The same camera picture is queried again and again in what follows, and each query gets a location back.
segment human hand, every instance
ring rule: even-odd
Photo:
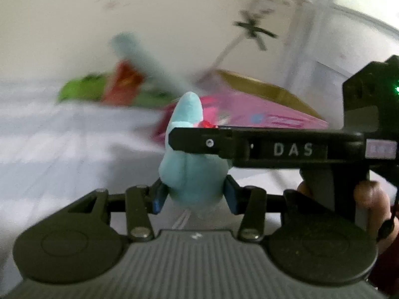
[[[302,182],[297,191],[312,197],[310,189],[305,182]],[[380,183],[376,181],[362,181],[354,190],[354,199],[356,203],[370,210],[368,221],[368,233],[377,238],[378,230],[382,223],[391,217],[391,202],[388,194],[382,190]],[[395,227],[391,234],[378,242],[379,253],[383,253],[395,240],[399,233],[399,221],[395,217]]]

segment light blue object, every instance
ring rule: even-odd
[[[221,200],[229,164],[217,155],[172,150],[168,134],[176,127],[194,127],[202,119],[200,98],[193,92],[184,94],[167,127],[166,152],[159,167],[160,179],[170,187],[171,198],[197,214],[210,211]]]
[[[203,94],[190,81],[166,71],[156,59],[146,53],[134,34],[120,33],[112,38],[111,45],[120,59],[130,61],[136,70],[159,89],[178,96],[189,91]]]

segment finger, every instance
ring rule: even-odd
[[[362,181],[355,188],[354,199],[359,206],[370,209],[368,232],[376,238],[382,223],[391,217],[390,197],[378,182]]]
[[[311,190],[308,188],[308,186],[306,185],[305,181],[302,181],[298,185],[297,191],[302,193],[303,195],[309,197],[309,198],[311,198],[313,196]]]

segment label sticker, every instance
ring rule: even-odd
[[[311,142],[252,142],[250,144],[250,158],[262,159],[291,159],[291,160],[326,160],[328,146]]]
[[[392,140],[366,140],[365,158],[396,159],[398,143]]]
[[[302,128],[304,126],[304,121],[298,118],[271,115],[269,116],[269,120],[272,124],[288,128]]]
[[[264,114],[254,114],[251,116],[251,123],[260,124],[263,121],[264,117],[265,117]]]

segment white wall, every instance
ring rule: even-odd
[[[208,67],[240,32],[232,26],[249,0],[0,0],[0,79],[68,79],[106,71],[116,58],[108,42],[135,32],[169,70],[192,75]],[[263,22],[280,35],[268,52],[245,41],[225,69],[273,82],[294,7]]]

